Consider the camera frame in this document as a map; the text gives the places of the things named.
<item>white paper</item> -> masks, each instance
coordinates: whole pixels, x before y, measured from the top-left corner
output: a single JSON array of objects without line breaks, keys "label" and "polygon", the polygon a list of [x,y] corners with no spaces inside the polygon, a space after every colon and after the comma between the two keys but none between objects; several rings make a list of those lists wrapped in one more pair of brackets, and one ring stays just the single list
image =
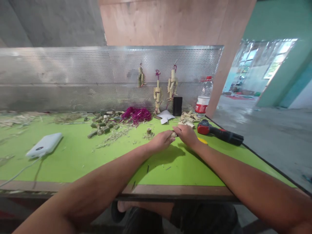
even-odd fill
[{"label": "white paper", "polygon": [[164,110],[163,112],[161,112],[157,116],[162,118],[160,120],[161,124],[167,123],[169,119],[175,118],[172,114],[170,114],[170,112],[168,110]]}]

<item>red drill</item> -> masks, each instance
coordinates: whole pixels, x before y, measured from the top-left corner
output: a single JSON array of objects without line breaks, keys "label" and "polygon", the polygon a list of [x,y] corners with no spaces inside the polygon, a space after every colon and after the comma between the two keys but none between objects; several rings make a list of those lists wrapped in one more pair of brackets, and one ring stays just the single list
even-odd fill
[{"label": "red drill", "polygon": [[198,124],[197,131],[198,133],[203,134],[203,135],[208,135],[209,133],[211,133],[215,135],[217,138],[219,138],[220,140],[228,142],[233,145],[237,145],[237,146],[240,146],[244,141],[243,136],[224,130],[224,129],[213,127],[211,124],[209,124],[208,120],[206,119],[202,120]]}]

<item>purple tinsel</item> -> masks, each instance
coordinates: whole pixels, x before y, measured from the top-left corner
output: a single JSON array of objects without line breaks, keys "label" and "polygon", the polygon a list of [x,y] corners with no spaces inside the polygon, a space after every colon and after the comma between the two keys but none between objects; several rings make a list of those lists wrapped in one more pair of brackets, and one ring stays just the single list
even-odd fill
[{"label": "purple tinsel", "polygon": [[127,120],[127,123],[133,121],[133,125],[139,126],[141,122],[150,121],[152,114],[145,107],[142,109],[129,107],[121,117],[122,121]]}]

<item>wooden wall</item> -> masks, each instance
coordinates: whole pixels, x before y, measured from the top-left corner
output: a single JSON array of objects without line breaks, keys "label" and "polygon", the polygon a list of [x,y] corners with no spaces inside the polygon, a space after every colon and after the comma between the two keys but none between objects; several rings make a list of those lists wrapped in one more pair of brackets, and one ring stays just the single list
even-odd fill
[{"label": "wooden wall", "polygon": [[109,46],[224,45],[206,114],[218,105],[256,0],[98,0]]}]

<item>perforated metal backsplash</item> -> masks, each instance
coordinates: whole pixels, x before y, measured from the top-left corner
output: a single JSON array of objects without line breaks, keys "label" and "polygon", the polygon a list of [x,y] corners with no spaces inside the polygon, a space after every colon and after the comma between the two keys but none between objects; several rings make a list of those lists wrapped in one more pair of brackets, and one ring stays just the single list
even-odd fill
[{"label": "perforated metal backsplash", "polygon": [[[161,111],[177,65],[183,110],[195,107],[202,77],[215,76],[223,46],[129,46],[0,49],[0,109],[18,111],[155,108],[155,70],[161,72]],[[137,87],[142,64],[146,85]]]}]

